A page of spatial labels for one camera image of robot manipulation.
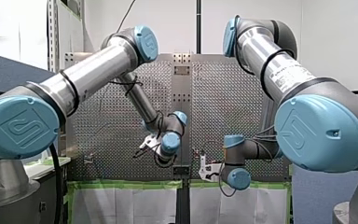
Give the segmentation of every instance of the industrial robot arm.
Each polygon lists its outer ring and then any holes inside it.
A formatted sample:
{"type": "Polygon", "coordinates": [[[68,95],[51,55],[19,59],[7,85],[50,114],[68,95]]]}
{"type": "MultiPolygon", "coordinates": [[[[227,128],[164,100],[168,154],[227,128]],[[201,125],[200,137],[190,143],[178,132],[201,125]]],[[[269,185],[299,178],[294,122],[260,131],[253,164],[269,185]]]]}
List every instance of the industrial robot arm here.
{"type": "MultiPolygon", "coordinates": [[[[236,17],[227,24],[224,52],[258,77],[264,93],[279,107],[274,128],[280,150],[269,148],[274,158],[282,151],[307,170],[358,170],[358,91],[329,77],[315,77],[297,62],[295,37],[286,25],[236,17]]],[[[246,144],[238,136],[226,136],[226,160],[240,162],[243,152],[254,148],[246,144]]],[[[245,189],[244,183],[250,182],[243,168],[222,176],[234,189],[245,189]]]]}
{"type": "MultiPolygon", "coordinates": [[[[0,159],[23,159],[42,152],[81,103],[114,79],[134,82],[131,71],[157,56],[158,43],[153,32],[137,26],[109,36],[103,49],[57,75],[0,95],[0,159]]],[[[140,86],[124,87],[147,127],[161,132],[161,148],[170,152],[161,157],[172,157],[179,148],[180,134],[185,131],[186,115],[174,112],[161,122],[162,116],[140,86]]]]}

